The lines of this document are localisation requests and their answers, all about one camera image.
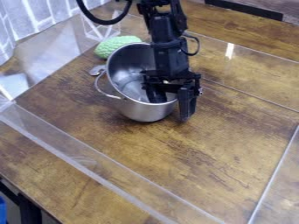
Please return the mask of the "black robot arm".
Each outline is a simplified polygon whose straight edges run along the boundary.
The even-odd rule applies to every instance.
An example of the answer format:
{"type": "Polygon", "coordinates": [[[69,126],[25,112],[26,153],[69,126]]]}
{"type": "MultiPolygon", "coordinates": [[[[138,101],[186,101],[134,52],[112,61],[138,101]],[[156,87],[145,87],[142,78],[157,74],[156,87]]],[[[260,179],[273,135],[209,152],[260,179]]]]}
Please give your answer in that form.
{"type": "Polygon", "coordinates": [[[176,94],[180,119],[186,121],[196,109],[197,96],[201,93],[201,75],[189,69],[189,57],[200,50],[188,52],[186,17],[180,0],[141,0],[136,5],[144,17],[145,26],[152,38],[153,69],[145,69],[142,89],[150,103],[166,101],[166,93],[176,94]]]}

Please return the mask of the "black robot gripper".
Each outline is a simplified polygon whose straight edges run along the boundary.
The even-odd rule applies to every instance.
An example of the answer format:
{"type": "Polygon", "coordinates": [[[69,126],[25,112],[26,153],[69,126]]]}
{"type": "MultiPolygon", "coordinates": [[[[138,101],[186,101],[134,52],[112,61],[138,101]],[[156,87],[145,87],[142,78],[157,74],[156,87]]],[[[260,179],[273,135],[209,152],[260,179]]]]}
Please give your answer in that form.
{"type": "Polygon", "coordinates": [[[185,40],[168,43],[152,43],[153,68],[142,71],[142,88],[150,103],[166,102],[166,93],[177,94],[180,120],[186,121],[196,109],[196,98],[200,94],[201,76],[189,69],[189,56],[185,40]]]}

